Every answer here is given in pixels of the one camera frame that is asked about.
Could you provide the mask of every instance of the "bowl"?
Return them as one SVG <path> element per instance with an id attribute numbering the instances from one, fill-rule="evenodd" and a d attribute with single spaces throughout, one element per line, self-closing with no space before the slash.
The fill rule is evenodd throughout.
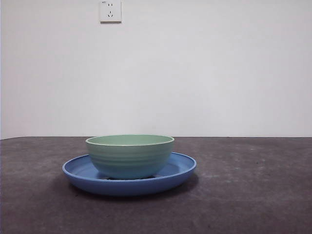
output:
<path id="1" fill-rule="evenodd" d="M 114 135 L 86 139 L 95 168 L 115 179 L 141 179 L 161 170 L 174 138 L 158 135 Z"/>

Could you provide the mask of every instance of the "blue plate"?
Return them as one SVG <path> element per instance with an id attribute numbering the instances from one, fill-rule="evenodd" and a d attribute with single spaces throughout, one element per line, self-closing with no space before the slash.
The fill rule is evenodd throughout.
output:
<path id="1" fill-rule="evenodd" d="M 93 194 L 136 196 L 162 192 L 183 183 L 191 176 L 196 161 L 183 154 L 171 153 L 165 167 L 146 179 L 111 179 L 93 166 L 89 155 L 73 158 L 63 171 L 76 187 Z"/>

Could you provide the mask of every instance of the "wall socket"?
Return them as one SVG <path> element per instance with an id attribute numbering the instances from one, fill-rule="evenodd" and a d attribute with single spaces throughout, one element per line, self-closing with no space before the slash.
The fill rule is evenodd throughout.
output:
<path id="1" fill-rule="evenodd" d="M 99 3 L 100 22 L 121 22 L 121 0 L 102 0 Z"/>

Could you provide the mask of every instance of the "table surface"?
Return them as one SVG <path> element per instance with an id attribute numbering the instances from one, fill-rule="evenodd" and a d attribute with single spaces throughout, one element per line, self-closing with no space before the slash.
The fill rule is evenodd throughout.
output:
<path id="1" fill-rule="evenodd" d="M 311 234 L 312 138 L 177 137 L 197 160 L 182 185 L 108 197 L 69 183 L 62 165 L 86 137 L 1 141 L 3 234 Z"/>

